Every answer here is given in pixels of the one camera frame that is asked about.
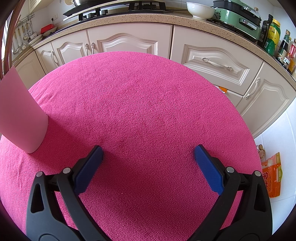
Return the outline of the red container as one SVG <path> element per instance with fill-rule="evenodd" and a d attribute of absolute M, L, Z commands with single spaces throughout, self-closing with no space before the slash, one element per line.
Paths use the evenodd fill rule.
<path fill-rule="evenodd" d="M 53 29 L 54 27 L 55 27 L 54 24 L 46 25 L 46 26 L 44 26 L 44 27 L 41 28 L 41 32 L 40 33 L 43 34 L 43 33 L 47 32 L 48 30 Z"/>

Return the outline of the dark wooden chopstick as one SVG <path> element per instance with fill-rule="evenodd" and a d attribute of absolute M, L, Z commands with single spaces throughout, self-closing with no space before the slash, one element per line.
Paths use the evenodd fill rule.
<path fill-rule="evenodd" d="M 1 1 L 1 38 L 4 36 L 4 27 L 6 26 L 6 20 L 12 14 L 6 37 L 4 61 L 3 67 L 1 67 L 1 79 L 3 79 L 3 77 L 11 67 L 11 46 L 13 41 L 13 35 L 16 28 L 16 24 L 19 19 L 20 11 L 24 3 L 25 0 Z"/>

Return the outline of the green yellow oil bottle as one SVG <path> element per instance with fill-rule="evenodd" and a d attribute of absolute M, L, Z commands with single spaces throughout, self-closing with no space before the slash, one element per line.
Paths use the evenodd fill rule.
<path fill-rule="evenodd" d="M 264 44 L 264 50 L 271 56 L 274 55 L 276 46 L 280 40 L 280 22 L 273 19 L 271 25 L 269 26 L 266 41 Z"/>

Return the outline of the pink tablecloth round table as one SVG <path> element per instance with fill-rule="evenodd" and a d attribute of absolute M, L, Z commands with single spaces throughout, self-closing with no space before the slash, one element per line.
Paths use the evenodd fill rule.
<path fill-rule="evenodd" d="M 25 230 L 38 171 L 72 167 L 95 145 L 103 162 L 80 198 L 112 240 L 187 240 L 217 199 L 194 159 L 203 145 L 238 172 L 260 170 L 231 101 L 191 69 L 136 52 L 86 56 L 30 88 L 49 117 L 32 154 L 1 138 L 1 201 Z"/>

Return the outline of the pink cylindrical cup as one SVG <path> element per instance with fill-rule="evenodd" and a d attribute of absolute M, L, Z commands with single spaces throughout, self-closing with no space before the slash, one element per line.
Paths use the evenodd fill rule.
<path fill-rule="evenodd" d="M 1 134 L 30 154 L 43 142 L 47 128 L 48 116 L 12 67 L 1 80 Z"/>

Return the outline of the red sauce bottle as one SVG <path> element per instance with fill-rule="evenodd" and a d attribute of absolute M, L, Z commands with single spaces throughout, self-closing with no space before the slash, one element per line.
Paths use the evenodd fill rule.
<path fill-rule="evenodd" d="M 295 39 L 290 46 L 287 57 L 289 61 L 287 70 L 290 74 L 292 74 L 295 68 Z"/>

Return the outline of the black gas cooktop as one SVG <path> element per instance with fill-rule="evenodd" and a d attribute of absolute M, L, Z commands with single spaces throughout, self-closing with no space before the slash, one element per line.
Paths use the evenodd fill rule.
<path fill-rule="evenodd" d="M 82 22 L 105 16 L 133 13 L 170 13 L 164 1 L 93 1 L 65 12 L 64 21 L 78 18 Z"/>

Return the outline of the orange rice bag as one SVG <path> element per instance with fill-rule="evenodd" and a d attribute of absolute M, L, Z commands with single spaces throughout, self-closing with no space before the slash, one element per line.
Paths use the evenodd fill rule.
<path fill-rule="evenodd" d="M 282 168 L 280 152 L 261 162 L 262 176 L 270 198 L 280 196 Z"/>

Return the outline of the white bowl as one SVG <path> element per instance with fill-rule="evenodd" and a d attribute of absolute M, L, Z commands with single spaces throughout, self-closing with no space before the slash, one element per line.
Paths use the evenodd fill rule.
<path fill-rule="evenodd" d="M 188 12 L 193 16 L 193 18 L 198 18 L 201 20 L 207 20 L 214 16 L 215 9 L 203 4 L 186 2 Z"/>

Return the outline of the green electric grill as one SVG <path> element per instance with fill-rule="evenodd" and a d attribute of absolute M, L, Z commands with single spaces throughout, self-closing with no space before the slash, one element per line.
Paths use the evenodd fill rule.
<path fill-rule="evenodd" d="M 213 20 L 241 33 L 253 42 L 258 41 L 261 17 L 257 10 L 242 1 L 213 1 L 213 8 Z"/>

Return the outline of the hanging utensil rack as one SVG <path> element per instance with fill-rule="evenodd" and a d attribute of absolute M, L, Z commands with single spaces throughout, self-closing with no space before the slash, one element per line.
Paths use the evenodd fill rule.
<path fill-rule="evenodd" d="M 12 42 L 12 54 L 16 57 L 27 47 L 29 47 L 33 40 L 38 36 L 38 34 L 33 29 L 32 19 L 35 17 L 35 14 L 29 14 L 26 17 L 18 19 Z"/>

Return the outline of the dark soy sauce bottle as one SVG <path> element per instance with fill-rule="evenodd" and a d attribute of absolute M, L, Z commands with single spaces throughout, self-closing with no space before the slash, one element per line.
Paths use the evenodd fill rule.
<path fill-rule="evenodd" d="M 259 39 L 257 41 L 258 46 L 260 46 L 262 48 L 264 47 L 264 44 L 266 42 L 267 35 L 268 35 L 268 30 L 269 30 L 269 27 L 270 27 L 272 22 L 273 22 L 273 15 L 269 14 L 268 15 L 268 20 L 265 20 L 262 23 L 260 36 L 259 36 Z"/>

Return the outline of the lower cabinets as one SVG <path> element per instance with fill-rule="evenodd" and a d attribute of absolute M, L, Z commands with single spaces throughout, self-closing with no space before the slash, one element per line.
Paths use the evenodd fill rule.
<path fill-rule="evenodd" d="M 202 75 L 226 91 L 254 137 L 295 100 L 295 81 L 278 62 L 247 39 L 210 23 L 201 30 L 145 22 L 75 26 L 37 39 L 14 65 L 31 87 L 72 60 L 114 51 L 162 56 Z"/>

